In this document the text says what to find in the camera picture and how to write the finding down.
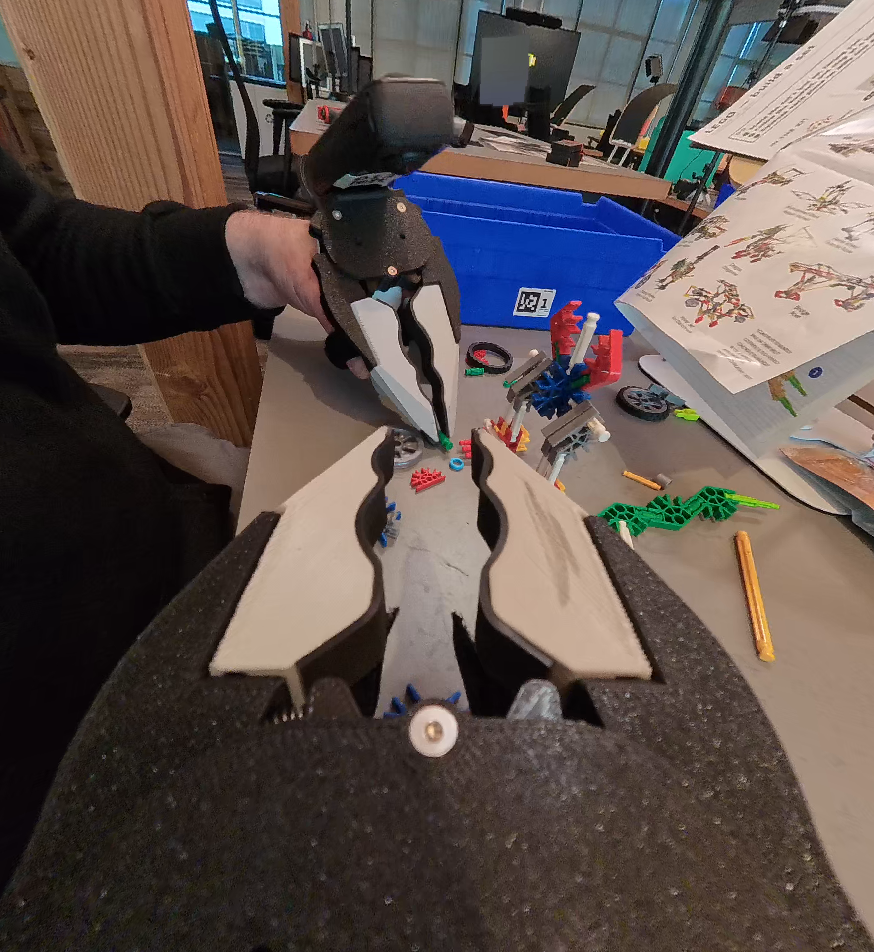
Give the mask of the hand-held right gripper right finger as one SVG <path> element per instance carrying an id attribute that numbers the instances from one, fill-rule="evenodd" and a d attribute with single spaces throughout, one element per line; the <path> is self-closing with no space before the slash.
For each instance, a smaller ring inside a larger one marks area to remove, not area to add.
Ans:
<path id="1" fill-rule="evenodd" d="M 474 429 L 477 528 L 488 547 L 473 625 L 452 614 L 468 712 L 600 720 L 602 691 L 655 685 L 649 648 L 617 589 L 586 511 L 521 462 L 491 429 Z"/>

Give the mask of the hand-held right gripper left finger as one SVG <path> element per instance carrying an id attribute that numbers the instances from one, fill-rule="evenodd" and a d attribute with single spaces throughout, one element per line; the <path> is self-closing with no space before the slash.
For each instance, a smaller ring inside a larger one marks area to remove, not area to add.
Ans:
<path id="1" fill-rule="evenodd" d="M 208 667 L 278 677 L 300 708 L 311 687 L 352 687 L 383 662 L 388 622 L 374 547 L 386 522 L 394 431 L 380 427 L 290 496 Z"/>

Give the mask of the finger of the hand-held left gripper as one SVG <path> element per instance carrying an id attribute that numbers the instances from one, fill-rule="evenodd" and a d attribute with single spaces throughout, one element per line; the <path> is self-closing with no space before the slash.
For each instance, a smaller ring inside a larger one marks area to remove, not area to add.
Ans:
<path id="1" fill-rule="evenodd" d="M 399 311 L 401 292 L 375 292 L 351 304 L 354 330 L 366 343 L 364 359 L 370 368 L 371 383 L 410 426 L 430 441 L 443 434 L 443 376 L 435 364 L 440 347 L 431 339 L 430 325 L 437 325 L 435 313 L 410 312 L 410 329 L 418 340 L 420 363 L 414 363 L 402 343 Z"/>
<path id="2" fill-rule="evenodd" d="M 460 346 L 439 285 L 403 289 L 401 331 L 401 405 L 407 419 L 427 439 L 450 437 L 457 417 Z"/>

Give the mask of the multicolour construction toy model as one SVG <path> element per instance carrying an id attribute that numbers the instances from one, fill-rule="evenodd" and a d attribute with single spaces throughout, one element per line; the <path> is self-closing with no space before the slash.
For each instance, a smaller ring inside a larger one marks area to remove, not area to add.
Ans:
<path id="1" fill-rule="evenodd" d="M 503 382 L 510 407 L 503 418 L 514 436 L 528 411 L 549 421 L 541 432 L 538 473 L 557 488 L 562 488 L 559 477 L 568 460 L 610 440 L 591 399 L 596 389 L 621 376 L 621 330 L 599 334 L 599 315 L 589 312 L 582 317 L 577 313 L 580 307 L 580 302 L 571 301 L 560 308 L 550 319 L 551 353 L 532 351 Z"/>

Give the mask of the person's left hand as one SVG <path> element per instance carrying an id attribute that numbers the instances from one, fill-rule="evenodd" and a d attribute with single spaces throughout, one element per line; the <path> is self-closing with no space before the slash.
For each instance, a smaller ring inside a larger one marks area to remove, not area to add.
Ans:
<path id="1" fill-rule="evenodd" d="M 320 322 L 330 334 L 336 327 L 324 312 L 313 261 L 319 246 L 309 220 L 261 210 L 229 215 L 225 238 L 245 299 L 254 307 L 290 306 Z"/>

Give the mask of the blue plastic bin with tag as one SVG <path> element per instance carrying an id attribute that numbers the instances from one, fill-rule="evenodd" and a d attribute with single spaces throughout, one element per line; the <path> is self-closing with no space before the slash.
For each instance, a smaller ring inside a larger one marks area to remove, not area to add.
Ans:
<path id="1" fill-rule="evenodd" d="M 546 330 L 576 301 L 629 336 L 616 299 L 681 240 L 607 197 L 422 172 L 394 187 L 441 240 L 467 326 Z"/>

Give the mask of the long wooden desk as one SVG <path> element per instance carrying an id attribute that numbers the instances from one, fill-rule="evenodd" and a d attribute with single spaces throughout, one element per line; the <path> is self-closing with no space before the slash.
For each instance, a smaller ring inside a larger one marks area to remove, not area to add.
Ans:
<path id="1" fill-rule="evenodd" d="M 483 142 L 488 130 L 478 127 L 472 143 L 462 149 L 443 149 L 425 163 L 424 173 L 474 180 L 549 187 L 579 193 L 666 201 L 666 180 L 602 161 L 569 168 L 550 163 L 538 154 L 501 152 Z"/>

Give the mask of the black toy wheel grey hub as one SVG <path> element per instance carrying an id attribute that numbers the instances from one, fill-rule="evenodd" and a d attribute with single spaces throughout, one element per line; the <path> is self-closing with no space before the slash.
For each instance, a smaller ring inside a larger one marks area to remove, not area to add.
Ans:
<path id="1" fill-rule="evenodd" d="M 621 387 L 616 403 L 625 413 L 644 422 L 663 422 L 671 414 L 671 406 L 664 396 L 642 387 Z"/>

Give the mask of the long yellow rod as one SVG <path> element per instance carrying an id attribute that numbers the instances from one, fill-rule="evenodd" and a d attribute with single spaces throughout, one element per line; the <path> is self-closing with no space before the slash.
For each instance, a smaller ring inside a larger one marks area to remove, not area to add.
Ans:
<path id="1" fill-rule="evenodd" d="M 773 638 L 767 620 L 750 537 L 746 531 L 738 530 L 734 535 L 734 542 L 755 650 L 761 661 L 774 662 L 776 654 Z"/>

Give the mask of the white booklet stand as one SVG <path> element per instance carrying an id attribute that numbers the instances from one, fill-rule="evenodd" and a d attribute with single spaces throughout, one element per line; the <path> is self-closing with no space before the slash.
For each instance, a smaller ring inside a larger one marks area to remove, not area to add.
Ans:
<path id="1" fill-rule="evenodd" d="M 638 365 L 641 371 L 659 386 L 681 397 L 686 404 L 697 411 L 700 419 L 712 429 L 724 442 L 737 450 L 753 466 L 773 481 L 789 496 L 799 500 L 820 512 L 846 517 L 850 508 L 835 498 L 835 491 L 818 477 L 795 465 L 779 448 L 765 452 L 755 452 L 746 446 L 711 407 L 705 403 L 696 391 L 677 373 L 677 371 L 659 354 L 646 354 L 640 357 Z"/>

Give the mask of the teal panel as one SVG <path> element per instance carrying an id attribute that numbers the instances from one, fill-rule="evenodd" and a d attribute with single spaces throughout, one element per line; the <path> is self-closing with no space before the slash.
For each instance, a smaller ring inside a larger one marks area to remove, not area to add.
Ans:
<path id="1" fill-rule="evenodd" d="M 662 174 L 655 173 L 657 177 L 672 184 L 681 180 L 695 181 L 700 178 L 715 153 L 711 149 L 694 148 L 691 145 L 691 135 L 690 130 L 682 132 L 681 140 L 666 170 Z"/>

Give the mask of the orange toy packaging bag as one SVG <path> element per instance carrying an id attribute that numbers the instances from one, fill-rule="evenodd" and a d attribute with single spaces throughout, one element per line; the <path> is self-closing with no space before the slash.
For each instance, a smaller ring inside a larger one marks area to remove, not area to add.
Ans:
<path id="1" fill-rule="evenodd" d="M 785 447 L 781 453 L 846 507 L 857 528 L 874 538 L 874 459 L 820 444 Z"/>

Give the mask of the open toy instruction booklet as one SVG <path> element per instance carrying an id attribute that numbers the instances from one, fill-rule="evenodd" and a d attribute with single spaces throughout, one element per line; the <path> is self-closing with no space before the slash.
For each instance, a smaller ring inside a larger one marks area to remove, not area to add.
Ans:
<path id="1" fill-rule="evenodd" d="M 755 456 L 874 379 L 874 106 L 782 149 L 617 309 Z"/>

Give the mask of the dark metal column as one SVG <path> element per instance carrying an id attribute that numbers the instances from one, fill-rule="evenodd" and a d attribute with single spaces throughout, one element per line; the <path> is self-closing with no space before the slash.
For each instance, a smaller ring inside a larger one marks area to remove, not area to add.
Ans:
<path id="1" fill-rule="evenodd" d="M 645 173 L 662 178 L 681 142 L 715 64 L 723 35 L 728 26 L 732 1 L 708 1 L 701 4 L 699 29 L 681 72 L 672 101 L 661 124 L 660 133 L 645 166 Z"/>

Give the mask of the white instruction sheet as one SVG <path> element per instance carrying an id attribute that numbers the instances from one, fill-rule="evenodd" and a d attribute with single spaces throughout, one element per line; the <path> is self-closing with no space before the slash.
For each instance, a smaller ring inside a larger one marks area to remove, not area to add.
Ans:
<path id="1" fill-rule="evenodd" d="M 857 1 L 694 133 L 691 142 L 769 160 L 801 138 L 872 105 L 874 1 Z"/>

